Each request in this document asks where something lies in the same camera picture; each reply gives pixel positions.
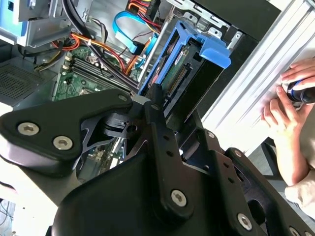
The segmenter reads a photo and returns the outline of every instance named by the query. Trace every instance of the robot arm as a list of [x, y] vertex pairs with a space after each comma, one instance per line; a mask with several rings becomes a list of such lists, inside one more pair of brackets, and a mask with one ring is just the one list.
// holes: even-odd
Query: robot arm
[[70, 192], [52, 235], [313, 234], [239, 150], [220, 148], [196, 112], [174, 135], [161, 101], [154, 84], [133, 101], [113, 89], [0, 118], [1, 157], [43, 177], [67, 176], [83, 152], [126, 140], [126, 161]]

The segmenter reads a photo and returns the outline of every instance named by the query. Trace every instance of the vent grille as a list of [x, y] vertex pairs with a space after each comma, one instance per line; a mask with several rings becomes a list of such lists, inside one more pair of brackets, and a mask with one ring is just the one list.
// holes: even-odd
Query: vent grille
[[41, 78], [14, 65], [0, 67], [0, 94], [13, 100], [28, 95], [41, 82]]

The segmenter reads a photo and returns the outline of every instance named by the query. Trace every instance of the red cable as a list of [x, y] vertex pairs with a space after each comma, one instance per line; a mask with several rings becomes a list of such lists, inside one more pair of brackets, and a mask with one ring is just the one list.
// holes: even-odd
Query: red cable
[[142, 5], [142, 6], [146, 6], [146, 7], [150, 6], [149, 4], [146, 4], [146, 3], [140, 2], [140, 1], [138, 1], [138, 0], [131, 0], [131, 2], [135, 2], [135, 3], [137, 3], [137, 4], [140, 4], [140, 5]]
[[152, 21], [149, 21], [148, 19], [146, 19], [145, 17], [143, 17], [143, 16], [141, 16], [141, 15], [139, 15], [139, 16], [140, 16], [140, 18], [141, 18], [142, 20], [144, 20], [145, 22], [149, 23], [150, 25], [153, 25], [153, 26], [158, 27], [158, 28], [161, 27], [161, 25], [159, 25], [159, 24], [157, 24], [157, 23], [154, 23], [154, 22], [152, 22]]

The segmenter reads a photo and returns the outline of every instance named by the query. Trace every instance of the hex bolt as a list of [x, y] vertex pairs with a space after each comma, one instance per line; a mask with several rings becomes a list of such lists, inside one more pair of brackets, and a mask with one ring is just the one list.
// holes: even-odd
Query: hex bolt
[[178, 205], [179, 207], [184, 207], [187, 204], [187, 199], [184, 193], [179, 190], [173, 190], [171, 193], [171, 197], [173, 202]]
[[215, 138], [215, 135], [213, 133], [211, 133], [210, 131], [208, 132], [208, 135], [210, 136], [210, 138]]
[[300, 234], [296, 231], [295, 228], [290, 227], [289, 229], [290, 229], [290, 232], [291, 232], [291, 234], [292, 234], [293, 236], [300, 236]]
[[247, 216], [245, 216], [244, 214], [242, 213], [239, 213], [237, 215], [237, 219], [238, 219], [238, 222], [240, 222], [241, 226], [246, 229], [247, 231], [251, 231], [252, 230], [252, 223], [251, 221], [248, 219]]
[[73, 142], [66, 136], [58, 136], [54, 139], [53, 144], [59, 150], [69, 150], [73, 146]]
[[18, 131], [20, 134], [32, 136], [39, 132], [39, 127], [34, 123], [24, 122], [19, 124]]
[[120, 100], [124, 101], [124, 102], [127, 101], [127, 98], [126, 98], [125, 96], [123, 96], [123, 95], [119, 95], [118, 98], [119, 98]]
[[238, 151], [238, 150], [235, 150], [234, 153], [238, 156], [238, 157], [241, 157], [242, 154]]
[[152, 104], [151, 107], [154, 109], [154, 110], [157, 110], [158, 111], [158, 106], [156, 104]]

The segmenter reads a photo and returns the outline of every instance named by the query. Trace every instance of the wire bundle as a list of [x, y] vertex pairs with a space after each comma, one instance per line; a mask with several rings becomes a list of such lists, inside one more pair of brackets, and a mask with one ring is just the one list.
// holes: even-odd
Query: wire bundle
[[105, 51], [107, 51], [109, 54], [111, 54], [114, 58], [117, 59], [117, 61], [119, 62], [120, 64], [120, 67], [121, 67], [121, 70], [124, 71], [125, 70], [125, 64], [123, 62], [123, 60], [119, 57], [119, 55], [117, 53], [114, 52], [114, 50], [107, 46], [106, 44], [104, 43], [101, 43], [101, 42], [98, 42], [98, 41], [95, 41], [95, 40], [91, 40], [91, 39], [88, 39], [84, 36], [81, 36], [81, 35], [78, 35], [78, 34], [71, 34], [72, 37], [74, 38], [77, 38], [78, 40], [83, 40], [84, 42], [87, 42], [88, 44], [93, 44], [93, 45], [96, 45], [102, 49], [104, 49]]
[[128, 8], [130, 9], [132, 6], [137, 7], [139, 9], [138, 10], [138, 16], [146, 23], [148, 28], [155, 33], [160, 33], [161, 25], [158, 23], [154, 23], [146, 15], [151, 1], [152, 0], [131, 0], [130, 4], [128, 5]]
[[122, 81], [123, 83], [127, 84], [134, 92], [137, 92], [137, 85], [138, 83], [131, 79], [129, 76], [125, 75], [123, 71], [118, 70], [114, 65], [111, 64], [111, 62], [105, 58], [104, 53], [98, 48], [102, 47], [103, 49], [107, 49], [108, 51], [110, 50], [108, 46], [106, 46], [103, 43], [93, 41], [92, 36], [88, 29], [86, 28], [84, 22], [80, 18], [78, 12], [76, 11], [72, 0], [62, 0], [63, 4], [63, 10], [66, 13], [68, 19], [71, 21], [73, 26], [76, 28], [77, 32], [79, 33], [76, 35], [77, 38], [81, 38], [82, 40], [85, 41], [85, 44], [87, 47], [94, 53], [95, 56], [98, 57], [98, 60], [100, 63], [102, 63], [108, 71], [117, 79]]
[[[143, 51], [145, 51], [145, 50], [147, 49], [147, 47], [149, 46], [150, 42], [151, 42], [150, 40], [148, 40], [148, 41], [146, 42]], [[139, 57], [139, 56], [133, 56], [133, 57], [131, 58], [131, 60], [130, 60], [130, 62], [129, 62], [129, 64], [128, 64], [128, 66], [127, 66], [127, 69], [125, 70], [125, 74], [128, 75], [128, 74], [130, 73], [130, 71], [132, 70], [133, 66], [134, 66], [135, 63], [137, 62], [138, 57]]]
[[[71, 39], [73, 39], [74, 40], [74, 44], [72, 44], [72, 45], [70, 45], [70, 46], [67, 46], [67, 43], [65, 43], [65, 46], [64, 47], [62, 47], [62, 51], [72, 51], [72, 50], [75, 50], [75, 49], [77, 49], [78, 47], [80, 47], [80, 40], [78, 39], [78, 38], [75, 38], [75, 37], [73, 37], [72, 35], [70, 35], [70, 40]], [[59, 48], [58, 47], [58, 43], [59, 42], [52, 42], [52, 44], [53, 44], [53, 46], [55, 47], [55, 48]]]

